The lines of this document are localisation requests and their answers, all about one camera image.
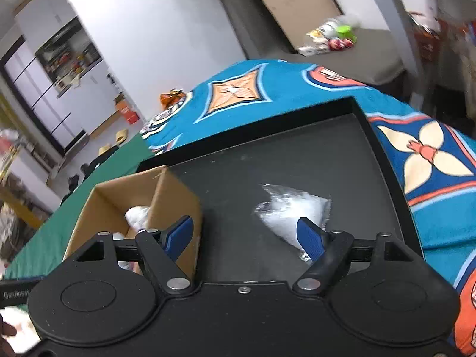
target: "green cloth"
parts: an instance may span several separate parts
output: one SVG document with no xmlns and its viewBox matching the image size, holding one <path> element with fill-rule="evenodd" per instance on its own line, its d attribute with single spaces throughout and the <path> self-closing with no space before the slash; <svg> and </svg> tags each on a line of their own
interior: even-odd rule
<svg viewBox="0 0 476 357">
<path fill-rule="evenodd" d="M 97 168 L 40 227 L 6 269 L 5 279 L 47 275 L 63 261 L 76 220 L 96 184 L 126 176 L 153 154 L 137 134 Z"/>
</svg>

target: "tray rim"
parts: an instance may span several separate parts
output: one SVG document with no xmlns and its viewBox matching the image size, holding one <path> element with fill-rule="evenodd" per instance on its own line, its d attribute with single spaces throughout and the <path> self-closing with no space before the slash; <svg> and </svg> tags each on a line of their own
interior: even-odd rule
<svg viewBox="0 0 476 357">
<path fill-rule="evenodd" d="M 358 120 L 370 145 L 370 150 L 378 163 L 390 199 L 392 200 L 405 244 L 420 257 L 424 258 L 417 228 L 415 227 L 415 222 L 403 190 L 398 182 L 397 175 L 382 144 L 380 144 L 377 134 L 373 131 L 367 117 L 353 96 L 345 96 L 328 102 L 302 107 L 284 114 L 273 115 L 269 118 L 225 130 L 221 133 L 173 148 L 158 156 L 142 161 L 137 167 L 136 173 L 162 165 L 170 167 L 260 138 L 348 114 L 353 114 Z"/>
</svg>

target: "open cardboard box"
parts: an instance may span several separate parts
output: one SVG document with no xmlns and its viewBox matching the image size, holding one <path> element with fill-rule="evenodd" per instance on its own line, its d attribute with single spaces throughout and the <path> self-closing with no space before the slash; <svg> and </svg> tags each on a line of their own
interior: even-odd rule
<svg viewBox="0 0 476 357">
<path fill-rule="evenodd" d="M 165 230 L 182 216 L 193 219 L 193 237 L 177 265 L 193 278 L 197 264 L 202 213 L 197 196 L 165 166 L 97 184 L 91 191 L 71 234 L 63 259 L 101 231 L 136 234 L 124 215 L 133 206 L 150 206 L 147 228 Z"/>
</svg>

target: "blue patterned bedsheet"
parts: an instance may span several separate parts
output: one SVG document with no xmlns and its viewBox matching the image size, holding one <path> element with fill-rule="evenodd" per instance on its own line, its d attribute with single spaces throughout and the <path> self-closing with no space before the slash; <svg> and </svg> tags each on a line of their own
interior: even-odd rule
<svg viewBox="0 0 476 357">
<path fill-rule="evenodd" d="M 460 293 L 452 335 L 476 352 L 476 142 L 391 96 L 322 66 L 240 62 L 198 85 L 141 131 L 149 149 L 172 148 L 302 107 L 353 96 L 399 179 L 426 261 Z"/>
</svg>

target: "tile floor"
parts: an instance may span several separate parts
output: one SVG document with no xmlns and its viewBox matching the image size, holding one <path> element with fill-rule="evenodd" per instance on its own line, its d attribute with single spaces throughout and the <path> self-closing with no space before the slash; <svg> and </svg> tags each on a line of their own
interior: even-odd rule
<svg viewBox="0 0 476 357">
<path fill-rule="evenodd" d="M 135 134 L 137 134 L 143 123 L 139 120 L 134 125 L 129 125 L 124 118 L 118 119 L 104 132 L 102 132 L 95 139 L 90 139 L 89 142 L 80 150 L 80 152 L 64 167 L 62 168 L 56 178 L 51 181 L 50 187 L 61 198 L 68 193 L 68 178 L 79 174 L 79 183 L 81 184 L 84 175 L 81 172 L 82 164 L 89 164 L 94 158 L 98 156 L 98 150 L 101 146 L 106 144 L 114 145 L 116 141 L 116 133 L 122 129 L 128 129 L 129 135 L 126 140 L 127 143 Z"/>
</svg>

